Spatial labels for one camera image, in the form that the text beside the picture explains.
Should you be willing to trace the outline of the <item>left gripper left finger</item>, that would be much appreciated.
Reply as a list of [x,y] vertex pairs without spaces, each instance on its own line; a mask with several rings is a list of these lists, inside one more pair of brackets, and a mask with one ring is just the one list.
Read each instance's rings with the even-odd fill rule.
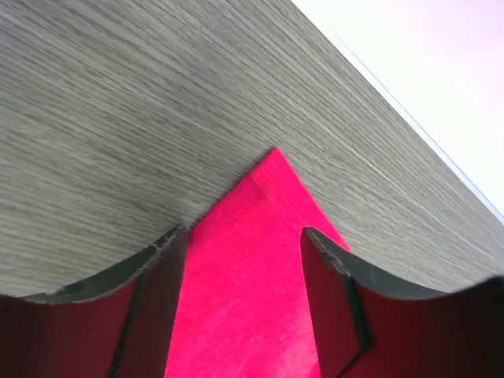
[[187,256],[178,225],[54,293],[1,297],[3,377],[162,377]]

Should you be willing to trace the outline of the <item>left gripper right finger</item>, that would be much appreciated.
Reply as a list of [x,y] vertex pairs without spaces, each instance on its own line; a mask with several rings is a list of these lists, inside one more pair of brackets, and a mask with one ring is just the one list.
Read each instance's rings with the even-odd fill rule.
[[323,377],[500,377],[503,278],[454,292],[404,280],[315,228],[302,267]]

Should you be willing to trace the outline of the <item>magenta t shirt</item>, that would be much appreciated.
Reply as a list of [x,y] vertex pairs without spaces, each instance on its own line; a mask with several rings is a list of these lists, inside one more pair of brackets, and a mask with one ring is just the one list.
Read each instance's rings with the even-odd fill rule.
[[302,229],[343,238],[280,150],[197,224],[167,377],[317,377]]

